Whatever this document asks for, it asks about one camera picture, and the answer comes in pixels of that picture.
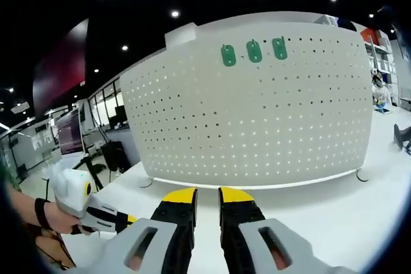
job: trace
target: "window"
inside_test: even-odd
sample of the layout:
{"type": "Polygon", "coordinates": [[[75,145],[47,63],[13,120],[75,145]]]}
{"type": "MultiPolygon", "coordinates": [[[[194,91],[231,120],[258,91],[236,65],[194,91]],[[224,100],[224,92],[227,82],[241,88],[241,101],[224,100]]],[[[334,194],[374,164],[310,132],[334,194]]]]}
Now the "window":
{"type": "Polygon", "coordinates": [[[97,107],[96,107],[96,97],[93,96],[90,99],[90,107],[91,107],[91,112],[92,112],[92,117],[93,117],[93,123],[94,125],[100,125],[100,117],[98,115],[97,107]]]}
{"type": "Polygon", "coordinates": [[[107,117],[107,111],[105,109],[103,91],[100,91],[96,95],[97,110],[100,116],[101,125],[107,125],[109,123],[109,118],[107,117]]]}
{"type": "Polygon", "coordinates": [[[107,113],[109,117],[113,117],[116,115],[117,102],[116,98],[114,97],[114,86],[112,83],[105,87],[104,96],[105,106],[107,107],[107,113]]]}
{"type": "Polygon", "coordinates": [[[123,102],[123,95],[121,93],[121,87],[120,87],[120,80],[116,80],[114,82],[115,86],[116,86],[116,94],[117,94],[117,103],[118,106],[124,105],[123,102]]]}

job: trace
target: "white perforated board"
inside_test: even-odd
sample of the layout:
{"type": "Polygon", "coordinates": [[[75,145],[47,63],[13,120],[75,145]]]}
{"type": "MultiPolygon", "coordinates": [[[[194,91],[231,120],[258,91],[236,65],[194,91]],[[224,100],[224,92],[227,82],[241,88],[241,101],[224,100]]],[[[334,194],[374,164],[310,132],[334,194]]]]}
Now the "white perforated board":
{"type": "Polygon", "coordinates": [[[277,185],[360,167],[371,129],[362,38],[308,23],[260,23],[167,50],[121,86],[146,172],[210,185],[277,185]],[[288,58],[274,56],[284,37],[288,58]],[[246,43],[259,42],[252,63],[246,43]],[[223,45],[236,64],[223,64],[223,45]]]}

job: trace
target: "desk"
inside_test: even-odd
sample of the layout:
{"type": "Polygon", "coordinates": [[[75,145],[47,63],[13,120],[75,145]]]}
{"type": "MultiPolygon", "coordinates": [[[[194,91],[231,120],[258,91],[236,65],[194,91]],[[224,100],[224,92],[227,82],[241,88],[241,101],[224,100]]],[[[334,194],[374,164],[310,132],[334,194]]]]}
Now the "desk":
{"type": "Polygon", "coordinates": [[[400,98],[400,106],[404,109],[411,111],[411,99],[410,98],[400,98]]]}
{"type": "MultiPolygon", "coordinates": [[[[411,125],[411,114],[391,109],[393,113],[387,115],[373,112],[371,139],[360,171],[368,182],[349,175],[301,187],[250,192],[266,218],[277,218],[305,237],[314,255],[331,266],[364,269],[396,231],[408,205],[411,158],[392,141],[394,123],[400,128],[411,125]]],[[[154,182],[141,189],[137,183],[144,176],[140,162],[98,196],[120,211],[149,218],[168,192],[182,187],[154,182]]],[[[195,247],[188,273],[228,273],[218,222],[217,191],[199,189],[195,247]]],[[[95,260],[106,241],[96,234],[63,235],[63,239],[77,266],[95,260]]]]}

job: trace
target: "person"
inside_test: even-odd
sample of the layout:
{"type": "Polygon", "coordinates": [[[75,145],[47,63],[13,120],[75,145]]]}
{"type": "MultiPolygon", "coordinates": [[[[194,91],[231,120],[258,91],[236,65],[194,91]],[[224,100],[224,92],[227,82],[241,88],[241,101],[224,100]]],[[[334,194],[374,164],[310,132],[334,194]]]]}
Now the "person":
{"type": "Polygon", "coordinates": [[[11,206],[10,210],[21,219],[17,225],[31,237],[32,244],[37,246],[46,260],[62,269],[74,267],[74,262],[66,253],[59,234],[71,233],[73,226],[79,224],[79,219],[61,211],[54,202],[44,200],[39,202],[22,193],[19,185],[2,163],[0,163],[0,186],[5,193],[3,200],[8,202],[11,206]]]}
{"type": "Polygon", "coordinates": [[[374,75],[372,77],[372,97],[374,99],[374,104],[391,104],[390,92],[388,88],[384,86],[380,75],[374,75]]]}
{"type": "MultiPolygon", "coordinates": [[[[10,204],[20,215],[25,223],[41,227],[35,212],[35,199],[14,189],[9,183],[6,184],[6,191],[10,204]]],[[[80,222],[78,218],[61,211],[55,202],[44,204],[44,214],[51,229],[60,234],[70,234],[73,226],[80,222]]]]}

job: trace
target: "wrist strap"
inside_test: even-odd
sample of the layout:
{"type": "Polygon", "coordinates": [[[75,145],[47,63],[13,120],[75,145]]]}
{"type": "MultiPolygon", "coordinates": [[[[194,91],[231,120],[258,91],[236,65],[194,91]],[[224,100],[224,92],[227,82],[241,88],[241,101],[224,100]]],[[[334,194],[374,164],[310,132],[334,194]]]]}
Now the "wrist strap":
{"type": "Polygon", "coordinates": [[[42,198],[36,198],[35,203],[34,203],[34,210],[36,212],[37,220],[39,221],[40,226],[44,229],[52,230],[47,221],[46,213],[44,213],[44,204],[46,202],[50,202],[50,201],[42,199],[42,198]]]}

